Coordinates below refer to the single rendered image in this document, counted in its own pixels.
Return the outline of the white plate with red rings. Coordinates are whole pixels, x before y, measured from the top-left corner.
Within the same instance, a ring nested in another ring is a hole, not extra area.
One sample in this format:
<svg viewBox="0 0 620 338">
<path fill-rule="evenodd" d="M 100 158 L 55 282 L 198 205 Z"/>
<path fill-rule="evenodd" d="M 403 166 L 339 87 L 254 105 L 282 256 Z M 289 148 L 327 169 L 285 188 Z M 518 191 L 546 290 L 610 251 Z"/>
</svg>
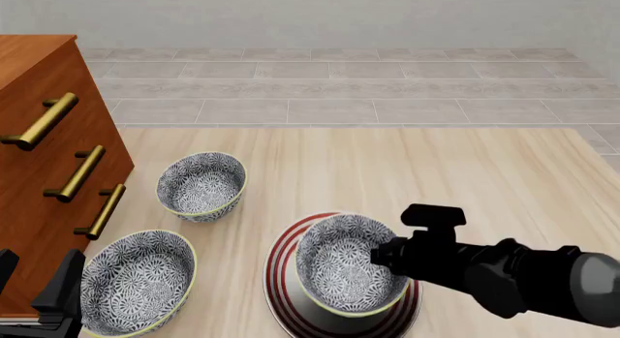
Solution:
<svg viewBox="0 0 620 338">
<path fill-rule="evenodd" d="M 421 306 L 422 287 L 411 280 L 408 289 L 387 311 L 365 318 L 346 318 L 321 308 L 303 291 L 295 273 L 295 250 L 303 234 L 335 212 L 310 215 L 292 224 L 274 241 L 263 268 L 267 305 L 291 338 L 406 338 Z"/>
</svg>

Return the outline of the patterned black white bowl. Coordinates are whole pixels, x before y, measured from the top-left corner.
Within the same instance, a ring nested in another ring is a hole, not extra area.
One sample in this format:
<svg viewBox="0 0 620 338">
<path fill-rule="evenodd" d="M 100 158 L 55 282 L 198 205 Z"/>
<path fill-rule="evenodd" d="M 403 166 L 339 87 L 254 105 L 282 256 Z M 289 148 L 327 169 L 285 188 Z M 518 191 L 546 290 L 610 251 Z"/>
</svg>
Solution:
<svg viewBox="0 0 620 338">
<path fill-rule="evenodd" d="M 169 230 L 114 241 L 83 269 L 83 330 L 94 338 L 139 338 L 162 328 L 184 307 L 197 264 L 190 241 Z"/>
<path fill-rule="evenodd" d="M 247 182 L 246 168 L 235 157 L 202 152 L 183 157 L 163 171 L 156 197 L 177 218 L 210 223 L 232 212 Z"/>
<path fill-rule="evenodd" d="M 304 293 L 340 317 L 370 317 L 404 295 L 409 279 L 371 262 L 371 250 L 396 234 L 363 215 L 338 213 L 316 222 L 299 239 L 295 273 Z"/>
</svg>

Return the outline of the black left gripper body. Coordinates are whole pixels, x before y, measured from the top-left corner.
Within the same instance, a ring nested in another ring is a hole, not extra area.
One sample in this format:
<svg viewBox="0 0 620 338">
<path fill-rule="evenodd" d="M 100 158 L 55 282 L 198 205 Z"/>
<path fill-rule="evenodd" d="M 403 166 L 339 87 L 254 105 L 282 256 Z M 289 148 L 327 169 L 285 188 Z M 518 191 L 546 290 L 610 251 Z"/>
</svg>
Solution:
<svg viewBox="0 0 620 338">
<path fill-rule="evenodd" d="M 72 318 L 51 324 L 0 321 L 0 338 L 78 338 L 80 332 L 81 320 Z"/>
</svg>

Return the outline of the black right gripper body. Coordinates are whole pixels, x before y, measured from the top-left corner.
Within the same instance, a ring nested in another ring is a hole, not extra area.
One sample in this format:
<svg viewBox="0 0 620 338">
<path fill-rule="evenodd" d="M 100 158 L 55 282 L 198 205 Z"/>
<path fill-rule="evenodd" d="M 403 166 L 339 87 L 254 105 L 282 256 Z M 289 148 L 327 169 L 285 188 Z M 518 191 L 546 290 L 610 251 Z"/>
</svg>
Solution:
<svg viewBox="0 0 620 338">
<path fill-rule="evenodd" d="M 386 267 L 395 276 L 418 277 L 422 256 L 413 238 L 394 237 L 370 250 L 372 264 Z"/>
</svg>

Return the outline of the wooden cabinet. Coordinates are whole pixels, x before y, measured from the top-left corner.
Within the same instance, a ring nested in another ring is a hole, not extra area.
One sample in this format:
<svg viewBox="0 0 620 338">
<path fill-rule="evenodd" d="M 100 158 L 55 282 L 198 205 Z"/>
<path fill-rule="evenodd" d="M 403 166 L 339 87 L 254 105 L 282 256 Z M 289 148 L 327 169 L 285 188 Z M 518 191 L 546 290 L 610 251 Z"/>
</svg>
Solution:
<svg viewBox="0 0 620 338">
<path fill-rule="evenodd" d="M 66 93 L 75 107 L 32 151 L 0 142 L 0 250 L 19 262 L 0 293 L 0 318 L 36 317 L 32 300 L 69 250 L 91 240 L 89 227 L 106 201 L 98 193 L 124 185 L 134 164 L 72 35 L 0 35 L 0 137 L 23 134 Z M 45 198 L 61 189 L 82 159 L 77 151 L 103 145 L 106 154 L 70 203 Z"/>
</svg>

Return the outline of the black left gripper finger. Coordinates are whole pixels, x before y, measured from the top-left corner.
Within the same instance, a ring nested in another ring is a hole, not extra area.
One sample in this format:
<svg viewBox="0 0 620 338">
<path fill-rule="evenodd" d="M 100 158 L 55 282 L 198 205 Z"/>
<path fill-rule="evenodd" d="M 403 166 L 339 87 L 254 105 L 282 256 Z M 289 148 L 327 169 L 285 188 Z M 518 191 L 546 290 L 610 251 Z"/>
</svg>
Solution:
<svg viewBox="0 0 620 338">
<path fill-rule="evenodd" d="M 40 324 L 58 324 L 65 319 L 81 321 L 80 286 L 85 255 L 69 251 L 46 287 L 30 303 L 38 311 Z"/>
<path fill-rule="evenodd" d="M 9 249 L 0 250 L 0 293 L 16 270 L 19 256 Z"/>
</svg>

